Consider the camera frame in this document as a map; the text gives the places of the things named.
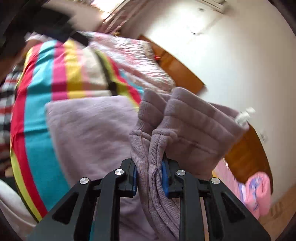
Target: pink cloth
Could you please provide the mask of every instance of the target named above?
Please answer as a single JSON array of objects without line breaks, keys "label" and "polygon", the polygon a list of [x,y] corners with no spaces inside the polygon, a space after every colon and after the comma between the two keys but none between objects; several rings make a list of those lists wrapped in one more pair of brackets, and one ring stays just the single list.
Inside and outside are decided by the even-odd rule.
[{"label": "pink cloth", "polygon": [[271,188],[266,173],[257,172],[249,177],[244,185],[235,179],[223,159],[219,161],[214,172],[255,218],[268,214],[271,206]]}]

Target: yellow stripe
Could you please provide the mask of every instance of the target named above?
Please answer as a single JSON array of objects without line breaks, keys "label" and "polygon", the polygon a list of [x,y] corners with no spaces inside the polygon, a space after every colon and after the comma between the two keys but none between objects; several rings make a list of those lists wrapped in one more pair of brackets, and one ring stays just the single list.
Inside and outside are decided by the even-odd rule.
[{"label": "yellow stripe", "polygon": [[23,69],[23,71],[22,71],[22,75],[20,76],[19,81],[17,82],[17,87],[19,87],[19,85],[20,85],[20,83],[21,83],[21,81],[22,81],[22,78],[23,78],[23,76],[24,76],[24,73],[25,73],[25,67],[27,66],[27,64],[28,64],[28,62],[29,62],[29,59],[31,58],[31,55],[32,55],[32,52],[33,52],[32,49],[33,49],[33,48],[30,48],[29,51],[28,51],[28,53],[27,53],[27,55],[26,55],[26,59],[25,59],[25,63],[24,63],[24,69]]},{"label": "yellow stripe", "polygon": [[82,73],[77,57],[76,44],[73,40],[64,43],[67,76],[67,95],[69,99],[86,97],[83,90]]},{"label": "yellow stripe", "polygon": [[135,100],[132,98],[132,96],[128,92],[127,84],[122,83],[120,80],[117,79],[114,69],[110,65],[110,62],[108,61],[106,56],[104,54],[100,53],[100,51],[96,51],[96,52],[102,58],[107,71],[110,73],[111,81],[116,83],[117,93],[119,95],[124,95],[124,96],[128,97],[135,107],[139,107],[137,102],[135,102]]},{"label": "yellow stripe", "polygon": [[26,204],[29,207],[29,209],[31,210],[31,212],[40,221],[42,219],[42,217],[41,217],[39,211],[37,210],[37,208],[35,207],[32,199],[28,193],[28,190],[26,189],[24,179],[22,178],[22,173],[20,170],[20,166],[19,166],[17,157],[11,147],[10,147],[10,159],[11,159],[11,166],[12,166],[15,182],[17,183],[17,187],[18,187],[19,191],[21,192],[21,194],[22,194],[24,200],[26,201]]}]

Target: wooden floor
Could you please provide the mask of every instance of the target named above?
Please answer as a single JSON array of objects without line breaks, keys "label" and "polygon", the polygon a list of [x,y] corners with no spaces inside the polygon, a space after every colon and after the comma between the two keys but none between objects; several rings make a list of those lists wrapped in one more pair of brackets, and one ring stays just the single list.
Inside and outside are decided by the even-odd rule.
[{"label": "wooden floor", "polygon": [[296,185],[271,207],[267,216],[260,217],[259,221],[268,231],[274,241],[282,233],[296,212]]}]

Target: rolled pink towel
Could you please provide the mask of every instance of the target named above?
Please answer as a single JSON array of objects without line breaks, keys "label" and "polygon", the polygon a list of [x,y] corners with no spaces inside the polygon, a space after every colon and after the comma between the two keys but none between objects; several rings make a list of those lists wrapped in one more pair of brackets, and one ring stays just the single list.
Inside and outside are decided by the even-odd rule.
[{"label": "rolled pink towel", "polygon": [[240,189],[244,204],[257,219],[268,214],[271,206],[271,189],[266,173],[257,172],[252,175],[245,187],[241,185]]}]

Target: white fabric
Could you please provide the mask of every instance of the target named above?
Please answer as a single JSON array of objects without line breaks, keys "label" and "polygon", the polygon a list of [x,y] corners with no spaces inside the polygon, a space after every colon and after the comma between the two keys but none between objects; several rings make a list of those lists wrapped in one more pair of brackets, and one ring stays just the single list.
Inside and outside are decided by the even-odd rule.
[{"label": "white fabric", "polygon": [[0,209],[22,240],[26,239],[37,224],[20,196],[2,180],[0,180]]}]

